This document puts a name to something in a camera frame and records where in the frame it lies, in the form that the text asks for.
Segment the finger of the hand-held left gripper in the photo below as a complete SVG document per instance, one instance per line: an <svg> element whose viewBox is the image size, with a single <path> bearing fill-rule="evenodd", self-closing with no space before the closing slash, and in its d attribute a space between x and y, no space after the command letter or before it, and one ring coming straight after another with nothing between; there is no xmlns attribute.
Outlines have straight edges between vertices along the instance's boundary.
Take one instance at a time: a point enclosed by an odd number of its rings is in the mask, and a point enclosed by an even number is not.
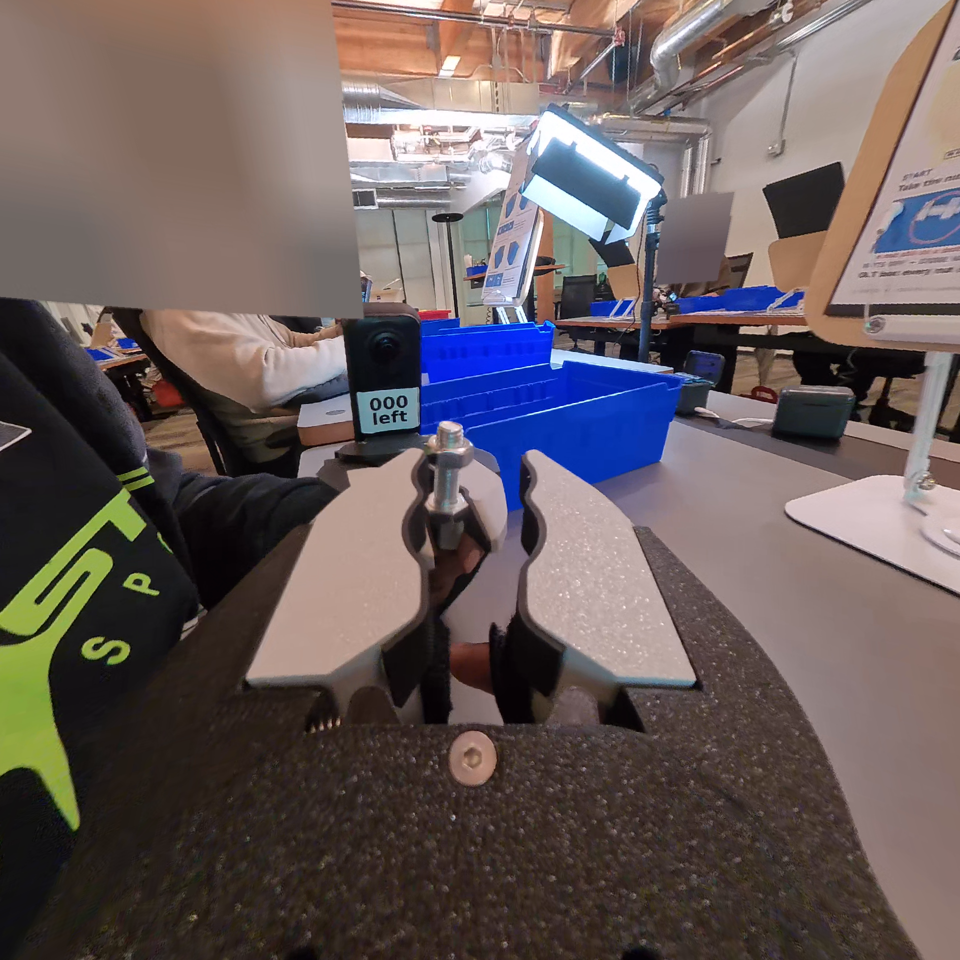
<svg viewBox="0 0 960 960"><path fill-rule="evenodd" d="M486 465L454 470L457 495L450 510L450 550L462 558L497 553L506 540L508 510L498 473Z"/></svg>

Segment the small black box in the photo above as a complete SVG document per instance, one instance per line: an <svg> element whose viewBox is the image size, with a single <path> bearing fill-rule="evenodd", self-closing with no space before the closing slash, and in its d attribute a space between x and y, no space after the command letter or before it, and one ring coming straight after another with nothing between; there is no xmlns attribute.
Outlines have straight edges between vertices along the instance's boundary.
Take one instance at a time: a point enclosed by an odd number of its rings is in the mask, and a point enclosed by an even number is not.
<svg viewBox="0 0 960 960"><path fill-rule="evenodd" d="M790 386L778 395L771 434L777 438L839 441L857 406L850 388Z"/></svg>

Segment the person's black printed shirt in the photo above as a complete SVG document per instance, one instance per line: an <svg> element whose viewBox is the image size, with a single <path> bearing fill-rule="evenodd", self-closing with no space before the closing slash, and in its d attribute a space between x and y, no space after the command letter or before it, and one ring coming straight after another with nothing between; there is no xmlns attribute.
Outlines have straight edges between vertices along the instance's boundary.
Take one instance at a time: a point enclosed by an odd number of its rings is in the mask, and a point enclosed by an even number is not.
<svg viewBox="0 0 960 960"><path fill-rule="evenodd" d="M2 958L71 857L117 703L198 608L137 419L40 303L1 310Z"/></svg>

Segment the silver hex nut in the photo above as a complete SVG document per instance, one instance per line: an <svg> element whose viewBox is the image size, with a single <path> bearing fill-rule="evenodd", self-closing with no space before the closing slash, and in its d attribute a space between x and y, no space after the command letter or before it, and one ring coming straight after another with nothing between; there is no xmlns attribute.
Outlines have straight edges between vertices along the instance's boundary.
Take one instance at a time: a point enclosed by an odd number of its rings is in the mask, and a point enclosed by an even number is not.
<svg viewBox="0 0 960 960"><path fill-rule="evenodd" d="M438 423L436 433L426 439L424 452L437 468L461 470L474 461L475 448L462 424L444 420Z"/></svg>

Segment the short thick silver bolt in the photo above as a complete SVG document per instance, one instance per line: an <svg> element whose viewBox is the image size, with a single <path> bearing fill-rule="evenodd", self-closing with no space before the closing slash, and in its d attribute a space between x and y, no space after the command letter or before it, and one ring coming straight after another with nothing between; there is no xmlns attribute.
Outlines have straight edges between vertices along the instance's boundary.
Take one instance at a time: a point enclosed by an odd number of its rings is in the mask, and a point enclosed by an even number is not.
<svg viewBox="0 0 960 960"><path fill-rule="evenodd" d="M425 507L434 546L440 551L455 550L464 532L469 504L461 493L460 481L462 471L471 463L461 469L444 469L429 462L434 479Z"/></svg>

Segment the blue plastic bin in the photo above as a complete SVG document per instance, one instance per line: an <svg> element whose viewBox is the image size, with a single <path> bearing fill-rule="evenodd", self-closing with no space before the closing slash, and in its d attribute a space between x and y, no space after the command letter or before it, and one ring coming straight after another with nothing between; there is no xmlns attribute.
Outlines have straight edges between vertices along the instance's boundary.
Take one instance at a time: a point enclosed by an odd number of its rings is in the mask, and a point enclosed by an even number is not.
<svg viewBox="0 0 960 960"><path fill-rule="evenodd" d="M555 332L551 321L462 326L459 318L424 320L421 385L548 365Z"/></svg>

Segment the person's left forearm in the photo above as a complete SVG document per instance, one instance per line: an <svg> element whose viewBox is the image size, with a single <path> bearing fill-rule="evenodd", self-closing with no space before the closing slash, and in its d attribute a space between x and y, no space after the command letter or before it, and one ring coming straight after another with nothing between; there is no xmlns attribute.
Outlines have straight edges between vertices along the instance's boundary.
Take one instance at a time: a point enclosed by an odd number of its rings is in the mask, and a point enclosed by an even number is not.
<svg viewBox="0 0 960 960"><path fill-rule="evenodd" d="M134 495L159 521L207 610L338 496L316 478L206 476L185 470L179 454L150 447L143 464L153 482Z"/></svg>

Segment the printed poster banner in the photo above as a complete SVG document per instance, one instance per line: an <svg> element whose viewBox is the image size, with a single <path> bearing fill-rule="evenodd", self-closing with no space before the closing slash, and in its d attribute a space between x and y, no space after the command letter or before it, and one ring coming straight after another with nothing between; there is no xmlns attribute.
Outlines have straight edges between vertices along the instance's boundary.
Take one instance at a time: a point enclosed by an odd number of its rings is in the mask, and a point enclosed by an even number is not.
<svg viewBox="0 0 960 960"><path fill-rule="evenodd" d="M510 178L498 225L491 240L482 303L488 308L519 308L529 294L543 216L537 204L524 196L530 161L530 137L512 156Z"/></svg>

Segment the blue plastic box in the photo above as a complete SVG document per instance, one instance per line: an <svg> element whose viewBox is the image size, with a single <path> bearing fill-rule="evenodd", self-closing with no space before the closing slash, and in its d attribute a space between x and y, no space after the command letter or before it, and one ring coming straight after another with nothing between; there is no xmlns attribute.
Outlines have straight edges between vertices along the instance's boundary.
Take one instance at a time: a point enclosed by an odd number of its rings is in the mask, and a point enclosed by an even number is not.
<svg viewBox="0 0 960 960"><path fill-rule="evenodd" d="M576 361L525 366L423 386L421 432L459 423L497 461L514 511L530 450L590 484L659 462L681 390L676 374Z"/></svg>

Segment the studio light on stand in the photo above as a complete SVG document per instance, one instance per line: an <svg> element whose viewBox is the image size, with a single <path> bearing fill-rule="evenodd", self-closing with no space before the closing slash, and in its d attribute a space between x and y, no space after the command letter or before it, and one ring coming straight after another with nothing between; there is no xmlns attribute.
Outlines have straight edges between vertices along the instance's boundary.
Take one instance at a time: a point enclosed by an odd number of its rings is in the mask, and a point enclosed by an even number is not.
<svg viewBox="0 0 960 960"><path fill-rule="evenodd" d="M549 105L528 139L519 194L603 246L645 228L637 357L646 361L652 330L654 273L660 246L664 177L652 165L597 132L568 110Z"/></svg>

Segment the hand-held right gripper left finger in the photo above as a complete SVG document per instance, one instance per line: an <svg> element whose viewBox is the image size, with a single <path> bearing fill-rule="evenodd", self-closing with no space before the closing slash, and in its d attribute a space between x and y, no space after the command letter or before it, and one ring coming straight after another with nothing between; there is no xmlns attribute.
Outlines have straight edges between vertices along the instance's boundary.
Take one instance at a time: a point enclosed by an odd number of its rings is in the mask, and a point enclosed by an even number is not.
<svg viewBox="0 0 960 960"><path fill-rule="evenodd" d="M246 683L325 690L341 717L358 690L374 688L400 718L448 718L449 642L430 612L426 455L407 449L346 478L306 535Z"/></svg>

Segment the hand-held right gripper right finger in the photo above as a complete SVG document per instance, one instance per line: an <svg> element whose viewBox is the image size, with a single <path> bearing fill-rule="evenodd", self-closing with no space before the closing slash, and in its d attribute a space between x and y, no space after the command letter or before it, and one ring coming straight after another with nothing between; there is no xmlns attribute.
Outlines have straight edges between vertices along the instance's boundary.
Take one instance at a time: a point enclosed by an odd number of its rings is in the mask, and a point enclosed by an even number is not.
<svg viewBox="0 0 960 960"><path fill-rule="evenodd" d="M504 721L638 721L629 690L695 690L698 677L637 529L597 488L531 450L515 613L492 630Z"/></svg>

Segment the row of blue bins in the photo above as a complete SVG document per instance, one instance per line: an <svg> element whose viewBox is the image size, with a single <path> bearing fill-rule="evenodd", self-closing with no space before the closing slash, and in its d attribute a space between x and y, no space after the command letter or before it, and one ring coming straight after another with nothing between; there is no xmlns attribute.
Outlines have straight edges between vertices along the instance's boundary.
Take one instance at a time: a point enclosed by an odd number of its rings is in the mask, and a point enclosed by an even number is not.
<svg viewBox="0 0 960 960"><path fill-rule="evenodd" d="M755 286L741 289L727 289L718 294L676 297L667 304L674 312L682 315L699 313L765 313L772 309L793 309L802 304L805 292L802 290L784 292L775 286ZM632 299L612 299L594 301L589 308L590 317L622 318L632 317L634 301Z"/></svg>

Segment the black floor lamp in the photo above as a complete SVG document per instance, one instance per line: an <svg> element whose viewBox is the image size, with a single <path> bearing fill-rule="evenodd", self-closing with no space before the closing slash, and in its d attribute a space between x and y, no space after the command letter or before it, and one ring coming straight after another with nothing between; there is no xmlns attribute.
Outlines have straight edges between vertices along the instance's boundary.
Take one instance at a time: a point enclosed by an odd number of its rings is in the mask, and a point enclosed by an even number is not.
<svg viewBox="0 0 960 960"><path fill-rule="evenodd" d="M441 251L445 255L445 278L449 280L452 315L461 322L467 318L469 307L470 283L466 278L466 249L463 242L462 222L464 214L442 210L433 214L432 220L438 225Z"/></svg>

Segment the sign on white stand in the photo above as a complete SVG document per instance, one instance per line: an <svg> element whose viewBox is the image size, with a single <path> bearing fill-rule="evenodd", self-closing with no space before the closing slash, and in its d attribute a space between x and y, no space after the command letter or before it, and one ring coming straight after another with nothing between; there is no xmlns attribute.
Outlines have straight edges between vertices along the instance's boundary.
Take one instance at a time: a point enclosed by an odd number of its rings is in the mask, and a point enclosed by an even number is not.
<svg viewBox="0 0 960 960"><path fill-rule="evenodd" d="M930 456L959 345L959 12L948 2L894 65L825 235L804 317L822 340L924 353L902 477L798 498L788 518L959 594L959 493Z"/></svg>

